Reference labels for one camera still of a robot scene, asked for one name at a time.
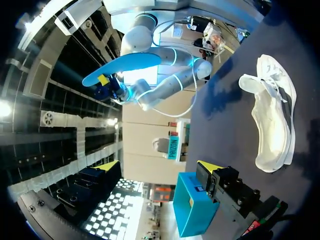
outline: dark table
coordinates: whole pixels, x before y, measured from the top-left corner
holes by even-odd
[[[261,191],[263,201],[274,195],[288,203],[286,214],[302,217],[304,213],[300,210],[309,208],[312,211],[315,207],[314,217],[317,218],[319,207],[312,194],[320,176],[319,59],[307,37],[304,38],[289,19],[280,7],[274,6],[259,27],[198,92],[192,110],[186,172],[196,170],[197,160],[232,166],[239,171],[244,183]],[[286,69],[297,93],[292,164],[274,173],[265,173],[255,165],[259,142],[258,129],[251,115],[255,98],[238,86],[239,77],[244,73],[257,75],[257,58],[262,54],[274,57]],[[316,220],[306,220],[306,226],[312,225],[313,221]],[[279,236],[285,227],[288,227],[288,221],[277,223],[272,230]],[[237,228],[237,223],[231,222],[219,209],[202,238],[230,240]]]

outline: teal box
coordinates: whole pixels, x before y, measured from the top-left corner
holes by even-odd
[[[180,172],[176,183],[173,209],[181,238],[204,234],[219,203],[208,197],[195,172]]]

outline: sign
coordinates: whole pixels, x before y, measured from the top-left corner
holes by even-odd
[[[169,148],[168,148],[168,159],[175,160],[177,158],[178,145],[179,145],[179,137],[170,136]]]

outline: white sneaker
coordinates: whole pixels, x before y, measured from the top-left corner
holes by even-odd
[[[259,132],[256,166],[267,173],[292,162],[296,133],[293,122],[297,94],[284,68],[271,56],[257,60],[257,76],[243,75],[239,86],[253,93],[252,117]]]

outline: bolt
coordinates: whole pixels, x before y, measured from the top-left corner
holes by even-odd
[[[40,199],[36,204],[42,207],[43,205],[45,205],[45,202]]]
[[[229,187],[230,182],[228,181],[224,181],[223,187],[226,189],[227,187]]]
[[[239,206],[241,206],[244,203],[244,201],[245,201],[245,198],[242,196],[238,199],[237,203]]]
[[[30,205],[28,207],[28,210],[29,210],[30,213],[33,213],[36,210],[36,208],[34,206]]]

